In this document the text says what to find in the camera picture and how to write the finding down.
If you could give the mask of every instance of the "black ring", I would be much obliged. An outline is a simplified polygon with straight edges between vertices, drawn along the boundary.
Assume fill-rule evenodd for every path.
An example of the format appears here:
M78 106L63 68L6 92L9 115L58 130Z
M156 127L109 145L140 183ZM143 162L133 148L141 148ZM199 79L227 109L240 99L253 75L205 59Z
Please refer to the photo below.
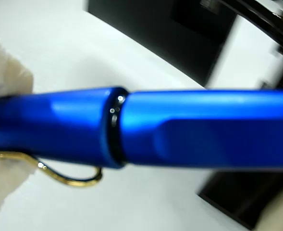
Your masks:
M121 145L120 137L120 118L121 109L128 95L126 90L121 90L115 98L115 102L109 110L108 115L108 127L107 127L107 139L113 159L119 163L124 164L126 162L124 151Z

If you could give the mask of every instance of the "pen barrel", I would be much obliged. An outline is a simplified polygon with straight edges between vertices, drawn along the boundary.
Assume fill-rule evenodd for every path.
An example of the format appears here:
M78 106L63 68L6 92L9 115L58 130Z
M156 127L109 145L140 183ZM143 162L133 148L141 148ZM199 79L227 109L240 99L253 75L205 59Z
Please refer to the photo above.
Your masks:
M208 168L283 167L283 91L158 91L122 108L127 162Z
M109 145L109 114L122 88L0 99L0 150L101 167L121 167Z

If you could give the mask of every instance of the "white table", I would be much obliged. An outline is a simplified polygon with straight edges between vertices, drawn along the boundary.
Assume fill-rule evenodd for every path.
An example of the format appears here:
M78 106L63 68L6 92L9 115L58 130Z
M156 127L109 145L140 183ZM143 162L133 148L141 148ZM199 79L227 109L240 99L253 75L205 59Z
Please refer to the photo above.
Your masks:
M83 6L82 0L0 0L1 43L33 71L35 92L112 85L128 90L202 88ZM273 60L268 51L274 42L247 21L236 23L233 34L240 38L228 42L231 51L224 51L226 60L215 69L210 88L257 88ZM254 34L244 39L245 30ZM236 63L234 57L249 62L251 54L253 64L244 69L228 64ZM89 167L49 163L74 176L89 175ZM106 169L98 186L75 189L37 171L6 197L0 231L245 230L196 195L209 173L127 166Z

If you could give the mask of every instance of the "gold pen clip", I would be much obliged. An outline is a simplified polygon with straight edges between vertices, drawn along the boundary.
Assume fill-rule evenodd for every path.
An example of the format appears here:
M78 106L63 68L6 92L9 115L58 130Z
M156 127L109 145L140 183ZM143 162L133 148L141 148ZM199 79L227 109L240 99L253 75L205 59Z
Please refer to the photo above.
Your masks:
M73 179L66 177L57 171L53 170L52 168L48 167L41 161L37 160L36 158L27 155L25 153L20 152L2 152L0 151L0 159L12 159L12 160L24 160L31 165L37 167L42 172L44 172L46 175L52 177L53 179L57 180L58 182L61 182L66 185L71 185L75 187L87 187L87 186L93 186L97 184L102 179L102 169L100 167L95 167L95 175L88 179Z

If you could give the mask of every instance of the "blue pen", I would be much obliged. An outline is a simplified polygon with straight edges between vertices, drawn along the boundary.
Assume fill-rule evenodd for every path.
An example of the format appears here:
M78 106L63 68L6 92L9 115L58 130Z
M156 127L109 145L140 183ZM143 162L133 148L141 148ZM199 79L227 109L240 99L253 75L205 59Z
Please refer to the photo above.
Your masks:
M283 168L283 91L104 88L0 99L0 151L111 168Z

